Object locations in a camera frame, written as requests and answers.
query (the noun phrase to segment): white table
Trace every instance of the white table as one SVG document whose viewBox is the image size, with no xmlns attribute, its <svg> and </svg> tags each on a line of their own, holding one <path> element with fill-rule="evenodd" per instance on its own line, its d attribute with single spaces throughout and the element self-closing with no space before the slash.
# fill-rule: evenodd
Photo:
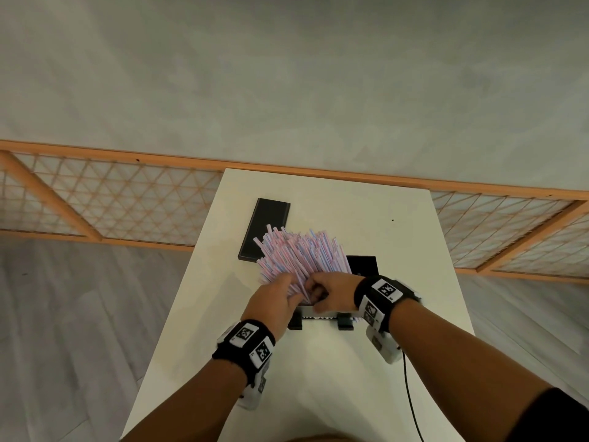
<svg viewBox="0 0 589 442">
<path fill-rule="evenodd" d="M 346 254 L 376 256 L 381 274 L 407 283 L 432 311 L 472 333 L 428 191 L 226 170 L 123 435 L 201 369 L 258 287 L 257 264 L 237 259 L 258 197 L 291 203 L 288 230 L 327 230 Z M 302 331 L 287 331 L 259 408 L 233 408 L 220 440 L 282 442 L 329 428 L 366 442 L 419 440 L 402 362 L 386 364 L 366 324 L 355 327 L 307 320 Z M 411 365 L 408 377 L 424 439 L 461 440 Z"/>
</svg>

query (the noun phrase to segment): bundle of straws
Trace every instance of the bundle of straws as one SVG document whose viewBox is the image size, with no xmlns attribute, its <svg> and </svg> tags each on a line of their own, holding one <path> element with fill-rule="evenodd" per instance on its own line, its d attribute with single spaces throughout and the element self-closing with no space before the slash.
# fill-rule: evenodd
<svg viewBox="0 0 589 442">
<path fill-rule="evenodd" d="M 329 240 L 325 231 L 315 234 L 309 230 L 309 233 L 302 236 L 290 233 L 284 227 L 278 230 L 268 225 L 262 242 L 254 237 L 264 253 L 264 257 L 257 261 L 261 267 L 262 283 L 274 281 L 280 273 L 292 273 L 297 282 L 291 285 L 289 294 L 303 293 L 308 304 L 310 298 L 305 291 L 305 281 L 312 273 L 352 272 L 342 246 L 335 238 Z"/>
</svg>

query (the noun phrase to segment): black sleeve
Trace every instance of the black sleeve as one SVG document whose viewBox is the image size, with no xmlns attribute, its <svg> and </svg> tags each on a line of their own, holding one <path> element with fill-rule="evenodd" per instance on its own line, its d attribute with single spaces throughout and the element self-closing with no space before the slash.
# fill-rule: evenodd
<svg viewBox="0 0 589 442">
<path fill-rule="evenodd" d="M 558 388 L 544 391 L 505 442 L 589 440 L 589 410 Z"/>
</svg>

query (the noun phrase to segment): black cable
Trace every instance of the black cable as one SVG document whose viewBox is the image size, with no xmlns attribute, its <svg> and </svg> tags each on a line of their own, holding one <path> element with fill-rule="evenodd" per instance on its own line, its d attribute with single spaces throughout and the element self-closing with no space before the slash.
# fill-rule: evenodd
<svg viewBox="0 0 589 442">
<path fill-rule="evenodd" d="M 417 424 L 417 419 L 415 418 L 415 411 L 413 410 L 413 403 L 411 403 L 411 394 L 409 394 L 409 383 L 407 381 L 407 362 L 405 361 L 405 353 L 403 352 L 403 373 L 405 374 L 405 387 L 407 388 L 407 398 L 409 399 L 409 406 L 411 407 L 411 415 L 413 415 L 413 422 L 415 422 L 415 428 L 417 429 L 417 434 L 419 434 L 419 438 L 421 442 L 423 442 L 423 437 L 421 436 L 421 431 L 419 431 L 419 425 Z"/>
</svg>

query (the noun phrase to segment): black wristband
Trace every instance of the black wristband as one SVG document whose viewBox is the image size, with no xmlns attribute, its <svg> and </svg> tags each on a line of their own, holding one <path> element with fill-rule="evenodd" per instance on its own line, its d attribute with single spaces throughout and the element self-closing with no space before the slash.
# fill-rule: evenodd
<svg viewBox="0 0 589 442">
<path fill-rule="evenodd" d="M 421 302 L 407 285 L 385 276 L 365 277 L 354 292 L 354 304 L 368 325 L 378 332 L 389 331 L 391 312 L 405 299 Z"/>
<path fill-rule="evenodd" d="M 272 355 L 275 345 L 276 339 L 264 323 L 246 319 L 221 335 L 213 359 L 235 363 L 246 373 L 247 384 L 254 385 L 256 374 Z"/>
</svg>

